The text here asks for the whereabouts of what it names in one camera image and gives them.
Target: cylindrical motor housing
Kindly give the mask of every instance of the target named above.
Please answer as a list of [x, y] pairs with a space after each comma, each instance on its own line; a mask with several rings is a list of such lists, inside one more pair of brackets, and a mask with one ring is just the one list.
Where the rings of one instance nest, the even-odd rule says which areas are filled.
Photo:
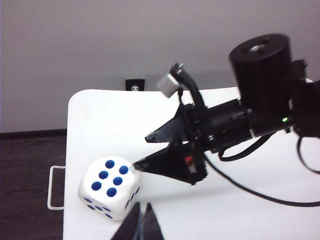
[[290, 112], [292, 61], [289, 39], [268, 34], [245, 41], [229, 55], [241, 102], [261, 117], [284, 117]]

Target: white dice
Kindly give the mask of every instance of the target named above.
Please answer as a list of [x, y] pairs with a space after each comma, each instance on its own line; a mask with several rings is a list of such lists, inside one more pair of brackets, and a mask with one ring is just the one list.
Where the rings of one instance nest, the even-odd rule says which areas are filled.
[[123, 220], [136, 201], [141, 173], [119, 156], [95, 160], [86, 171], [78, 195], [88, 210], [107, 219]]

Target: screw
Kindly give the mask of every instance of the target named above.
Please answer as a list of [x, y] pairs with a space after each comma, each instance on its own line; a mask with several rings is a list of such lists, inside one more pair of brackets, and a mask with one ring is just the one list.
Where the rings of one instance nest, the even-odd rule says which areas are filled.
[[138, 86], [132, 86], [131, 87], [131, 91], [139, 91], [139, 87]]
[[262, 52], [265, 46], [266, 46], [265, 44], [255, 45], [249, 49], [249, 52]]
[[211, 142], [213, 139], [214, 139], [214, 136], [213, 135], [208, 135], [208, 140]]

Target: black plastic part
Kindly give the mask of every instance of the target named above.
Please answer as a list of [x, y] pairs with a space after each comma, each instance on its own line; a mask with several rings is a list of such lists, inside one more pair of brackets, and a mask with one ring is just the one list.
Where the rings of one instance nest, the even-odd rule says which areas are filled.
[[[195, 172], [187, 165], [186, 157], [192, 157]], [[196, 184], [207, 176], [204, 150], [194, 143], [182, 144], [179, 136], [173, 136], [167, 148], [157, 151], [133, 164], [135, 169]]]
[[208, 135], [213, 139], [207, 139], [207, 150], [216, 153], [252, 138], [247, 109], [237, 99], [209, 108], [208, 116]]
[[125, 80], [125, 90], [126, 91], [132, 91], [131, 88], [133, 86], [137, 86], [139, 88], [139, 91], [145, 90], [145, 78], [127, 78]]
[[320, 137], [320, 80], [305, 81], [306, 63], [293, 62], [294, 85], [291, 88], [293, 129], [300, 137]]
[[144, 240], [164, 240], [157, 217], [149, 202], [142, 223]]
[[[184, 105], [183, 107], [187, 112], [191, 112], [193, 108], [191, 104]], [[179, 105], [172, 119], [147, 135], [144, 139], [147, 143], [168, 143], [172, 140], [174, 135], [179, 135], [181, 141], [187, 141], [185, 124], [181, 113], [181, 105]]]
[[111, 240], [139, 239], [140, 203], [137, 202]]
[[[291, 114], [278, 117], [268, 117], [261, 116], [256, 114], [255, 112], [252, 112], [250, 115], [250, 124], [254, 136], [264, 136], [290, 128], [294, 124], [290, 115]], [[283, 122], [284, 117], [288, 118], [287, 122]]]
[[285, 35], [252, 38], [233, 49], [229, 59], [244, 106], [259, 116], [280, 118], [290, 113], [292, 62]]

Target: blue dot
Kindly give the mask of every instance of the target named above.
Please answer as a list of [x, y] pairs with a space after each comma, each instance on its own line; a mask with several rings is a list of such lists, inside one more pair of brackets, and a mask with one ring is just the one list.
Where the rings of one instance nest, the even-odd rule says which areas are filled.
[[95, 181], [94, 183], [92, 183], [91, 188], [95, 191], [99, 190], [101, 188], [101, 182]]
[[103, 209], [99, 206], [95, 206], [96, 209], [100, 210], [100, 211], [103, 211]]
[[106, 215], [108, 218], [110, 218], [110, 219], [113, 219], [113, 217], [112, 216], [110, 216], [109, 214], [104, 214], [104, 215]]
[[101, 171], [100, 173], [99, 173], [99, 178], [101, 178], [101, 179], [106, 179], [107, 177], [108, 177], [108, 172], [107, 171]]
[[130, 202], [132, 201], [132, 199], [134, 198], [135, 193], [132, 194]]
[[96, 210], [93, 206], [91, 206], [91, 205], [87, 205], [90, 209], [92, 209], [92, 210]]
[[122, 166], [119, 168], [119, 173], [126, 174], [129, 171], [129, 168], [127, 166]]
[[111, 212], [111, 210], [109, 208], [106, 208], [106, 207], [102, 207], [104, 210], [108, 211], [108, 212]]
[[119, 186], [120, 184], [122, 184], [122, 178], [117, 176], [113, 179], [113, 184]]
[[110, 187], [107, 191], [106, 191], [106, 194], [109, 196], [109, 197], [113, 197], [114, 195], [116, 195], [117, 193], [117, 189], [115, 189], [114, 187]]
[[128, 207], [129, 202], [130, 202], [130, 199], [126, 202], [124, 209], [126, 209]]
[[89, 198], [84, 197], [83, 199], [86, 200], [89, 203], [92, 203], [92, 201]]
[[115, 165], [115, 162], [113, 160], [108, 160], [105, 163], [105, 166], [107, 169], [112, 169], [114, 167], [114, 165]]

